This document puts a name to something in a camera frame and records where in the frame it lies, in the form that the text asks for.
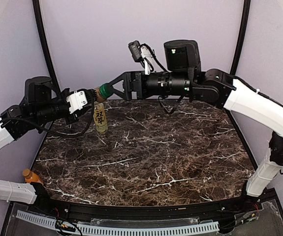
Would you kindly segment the green tea plastic bottle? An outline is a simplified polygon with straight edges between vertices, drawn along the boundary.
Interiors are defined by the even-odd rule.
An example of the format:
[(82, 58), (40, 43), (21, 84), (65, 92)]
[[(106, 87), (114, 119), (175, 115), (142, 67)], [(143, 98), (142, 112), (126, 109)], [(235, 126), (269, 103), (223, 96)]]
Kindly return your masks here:
[(106, 113), (103, 103), (98, 103), (94, 107), (94, 122), (97, 132), (99, 133), (107, 132), (108, 124), (106, 120)]

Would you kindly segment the Starbucks coffee glass bottle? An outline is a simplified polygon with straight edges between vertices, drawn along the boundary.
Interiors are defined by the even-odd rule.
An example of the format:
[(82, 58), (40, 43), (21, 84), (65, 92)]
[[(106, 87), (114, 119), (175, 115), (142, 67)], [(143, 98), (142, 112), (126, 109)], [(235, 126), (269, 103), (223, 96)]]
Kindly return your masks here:
[(100, 94), (100, 88), (99, 87), (96, 87), (95, 88), (95, 91), (96, 91), (96, 101), (98, 103), (103, 103), (105, 102), (107, 99), (104, 98), (101, 94)]

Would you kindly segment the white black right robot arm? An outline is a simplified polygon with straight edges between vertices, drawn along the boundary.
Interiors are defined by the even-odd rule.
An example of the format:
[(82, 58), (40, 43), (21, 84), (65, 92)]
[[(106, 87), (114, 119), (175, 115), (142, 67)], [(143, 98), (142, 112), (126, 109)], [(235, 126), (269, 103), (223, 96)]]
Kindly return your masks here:
[(160, 72), (124, 72), (108, 83), (111, 94), (131, 100), (151, 96), (187, 97), (220, 109), (245, 115), (272, 130), (264, 160), (248, 179), (244, 193), (257, 198), (283, 167), (283, 104), (251, 87), (241, 78), (219, 69), (201, 70), (198, 44), (194, 40), (164, 43), (167, 68)]

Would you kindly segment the green bottle cap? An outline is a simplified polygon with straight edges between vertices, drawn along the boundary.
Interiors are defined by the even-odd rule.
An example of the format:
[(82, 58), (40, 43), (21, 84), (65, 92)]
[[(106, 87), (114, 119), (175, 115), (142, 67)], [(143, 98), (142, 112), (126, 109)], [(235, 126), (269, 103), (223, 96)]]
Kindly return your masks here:
[(104, 97), (104, 98), (109, 98), (110, 96), (113, 95), (113, 87), (109, 84), (109, 83), (105, 83), (103, 85), (101, 85), (100, 87), (100, 94)]

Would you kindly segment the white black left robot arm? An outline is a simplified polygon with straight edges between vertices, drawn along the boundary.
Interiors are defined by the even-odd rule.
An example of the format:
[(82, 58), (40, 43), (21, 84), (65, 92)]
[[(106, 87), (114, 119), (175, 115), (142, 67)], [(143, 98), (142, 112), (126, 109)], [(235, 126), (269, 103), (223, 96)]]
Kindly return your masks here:
[[(51, 131), (46, 128), (46, 124), (62, 118), (67, 124), (74, 123), (86, 111), (92, 112), (96, 101), (95, 89), (73, 92), (65, 89), (59, 92), (50, 77), (27, 79), (20, 104), (9, 107), (0, 115), (0, 150), (34, 129), (64, 138), (83, 135), (85, 131), (73, 134)], [(0, 179), (0, 200), (33, 205), (48, 198), (41, 183), (17, 183)]]

